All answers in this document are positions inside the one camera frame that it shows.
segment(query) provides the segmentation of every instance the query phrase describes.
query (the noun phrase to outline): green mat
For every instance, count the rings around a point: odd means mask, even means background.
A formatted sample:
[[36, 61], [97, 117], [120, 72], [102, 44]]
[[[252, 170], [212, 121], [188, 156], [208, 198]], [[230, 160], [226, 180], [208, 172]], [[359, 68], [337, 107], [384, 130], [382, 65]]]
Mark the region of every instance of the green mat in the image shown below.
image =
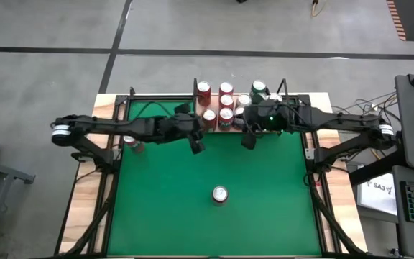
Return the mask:
[[[134, 101], [130, 118], [147, 102]], [[182, 102], [161, 102], [169, 111]], [[141, 116], [163, 114], [149, 106]], [[241, 134], [207, 134], [124, 149], [109, 255], [320, 255], [300, 135], [266, 135], [255, 150]], [[229, 191], [214, 206], [215, 186]]]

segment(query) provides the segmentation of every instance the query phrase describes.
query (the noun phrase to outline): gray concrete floor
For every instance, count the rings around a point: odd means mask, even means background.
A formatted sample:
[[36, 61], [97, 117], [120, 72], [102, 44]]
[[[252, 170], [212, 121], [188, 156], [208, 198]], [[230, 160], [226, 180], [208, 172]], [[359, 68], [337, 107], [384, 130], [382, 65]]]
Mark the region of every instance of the gray concrete floor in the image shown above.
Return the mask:
[[[124, 0], [0, 0], [0, 47], [110, 48]], [[385, 0], [331, 0], [315, 19], [311, 1], [134, 0], [120, 48], [414, 54], [400, 41]], [[49, 123], [90, 114], [108, 55], [0, 53], [0, 163], [36, 174], [16, 184], [0, 219], [0, 254], [52, 255], [77, 163], [50, 143]], [[189, 92], [193, 78], [231, 81], [246, 91], [256, 78], [290, 91], [326, 91], [333, 105], [394, 91], [394, 76], [414, 60], [228, 58], [118, 55], [108, 93]], [[368, 154], [359, 156], [373, 161]], [[390, 224], [362, 219], [369, 250], [397, 246]]]

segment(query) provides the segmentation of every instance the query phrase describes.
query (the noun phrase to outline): wooden board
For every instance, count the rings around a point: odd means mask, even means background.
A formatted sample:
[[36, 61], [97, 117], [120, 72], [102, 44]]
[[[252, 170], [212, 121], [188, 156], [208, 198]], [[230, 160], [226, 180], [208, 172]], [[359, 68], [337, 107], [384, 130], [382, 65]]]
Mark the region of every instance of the wooden board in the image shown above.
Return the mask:
[[[312, 106], [317, 107], [324, 112], [332, 112], [330, 98], [327, 93], [294, 93], [291, 95], [297, 94], [308, 94], [310, 96]], [[118, 94], [97, 95], [92, 115], [101, 118], [111, 118], [116, 95]], [[332, 147], [340, 143], [338, 132], [335, 130], [322, 129], [319, 130], [317, 134], [321, 147]], [[94, 141], [98, 146], [106, 147], [108, 140], [106, 135], [88, 135], [88, 138]], [[307, 138], [308, 141], [311, 142], [311, 136], [309, 134], [307, 134]], [[346, 165], [340, 161], [335, 162], [335, 166], [340, 168], [346, 167]], [[78, 177], [92, 171], [93, 169], [94, 168], [91, 163], [80, 164]], [[336, 220], [339, 222], [341, 227], [343, 227], [344, 231], [352, 239], [352, 241], [359, 248], [363, 249], [363, 251], [367, 251], [367, 245], [365, 243], [364, 233], [362, 231], [359, 214], [357, 212], [357, 205], [354, 200], [354, 194], [352, 192], [348, 174], [344, 171], [332, 170], [326, 175]], [[108, 183], [111, 183], [112, 176], [109, 177]], [[65, 231], [60, 244], [60, 253], [67, 252], [91, 223], [99, 181], [100, 174], [94, 173], [90, 177], [84, 178], [76, 184], [68, 212]], [[96, 242], [97, 252], [101, 249], [104, 222], [105, 221], [102, 220], [98, 231]], [[326, 236], [328, 250], [333, 251], [331, 231], [325, 219], [323, 219], [323, 229]]]

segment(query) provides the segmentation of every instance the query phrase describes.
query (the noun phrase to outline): black floor line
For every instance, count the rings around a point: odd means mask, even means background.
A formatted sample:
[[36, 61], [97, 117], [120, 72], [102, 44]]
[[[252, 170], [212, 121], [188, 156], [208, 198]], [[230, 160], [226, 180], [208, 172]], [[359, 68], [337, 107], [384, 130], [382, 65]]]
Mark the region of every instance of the black floor line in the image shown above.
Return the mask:
[[108, 48], [82, 47], [0, 47], [2, 53], [72, 53], [72, 54], [108, 54]]
[[217, 57], [256, 57], [256, 58], [348, 58], [367, 60], [414, 60], [414, 54], [370, 54], [370, 53], [297, 53], [279, 51], [245, 50], [146, 50], [120, 49], [118, 55], [156, 56], [217, 56]]
[[109, 78], [111, 77], [111, 72], [113, 70], [114, 61], [116, 60], [116, 54], [118, 53], [119, 44], [121, 44], [122, 34], [124, 33], [124, 27], [126, 26], [127, 15], [130, 12], [131, 3], [132, 0], [126, 0], [126, 3], [124, 4], [121, 19], [119, 20], [118, 29], [116, 31], [116, 35], [114, 36], [113, 47], [111, 48], [111, 53], [108, 57], [108, 62], [106, 62], [103, 77], [101, 78], [100, 88], [98, 89], [99, 94], [106, 93], [106, 89], [108, 88]]

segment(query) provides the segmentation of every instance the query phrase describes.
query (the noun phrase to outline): wooden table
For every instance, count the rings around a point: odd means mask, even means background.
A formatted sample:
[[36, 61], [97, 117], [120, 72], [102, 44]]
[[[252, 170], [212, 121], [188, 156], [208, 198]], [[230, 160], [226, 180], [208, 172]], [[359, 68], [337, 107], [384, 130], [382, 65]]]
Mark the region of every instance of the wooden table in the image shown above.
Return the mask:
[[[327, 93], [292, 93], [291, 95], [296, 94], [307, 94], [310, 96], [311, 106], [317, 107], [324, 112], [332, 112], [330, 98]], [[93, 107], [92, 115], [110, 119], [113, 114], [116, 95], [118, 94], [98, 94]], [[322, 129], [319, 130], [317, 134], [321, 147], [332, 147], [340, 143], [338, 132], [335, 130]], [[89, 134], [88, 139], [95, 142], [99, 147], [106, 147], [108, 136]], [[334, 165], [340, 168], [346, 167], [346, 165], [340, 161], [337, 161]], [[95, 167], [92, 162], [81, 163], [79, 165], [77, 177], [79, 178], [82, 175], [93, 171], [94, 168]], [[100, 175], [100, 173], [93, 173], [90, 176], [81, 179], [76, 184], [67, 215], [68, 218], [65, 224], [65, 230], [60, 244], [60, 253], [67, 252], [70, 248], [72, 248], [78, 238], [84, 233], [87, 226], [91, 223], [95, 209]], [[346, 172], [340, 170], [332, 170], [330, 173], [327, 173], [326, 176], [335, 218], [354, 243], [363, 251], [367, 251], [367, 245], [365, 243], [356, 202], [352, 193], [351, 183], [349, 182], [349, 176]], [[113, 176], [109, 176], [107, 185], [111, 184], [112, 177]], [[107, 187], [105, 195], [109, 192], [109, 186]], [[98, 229], [95, 246], [95, 250], [97, 252], [101, 249], [104, 224], [105, 219], [102, 220]], [[326, 236], [328, 251], [333, 251], [334, 249], [331, 241], [330, 227], [324, 218], [323, 228]]]

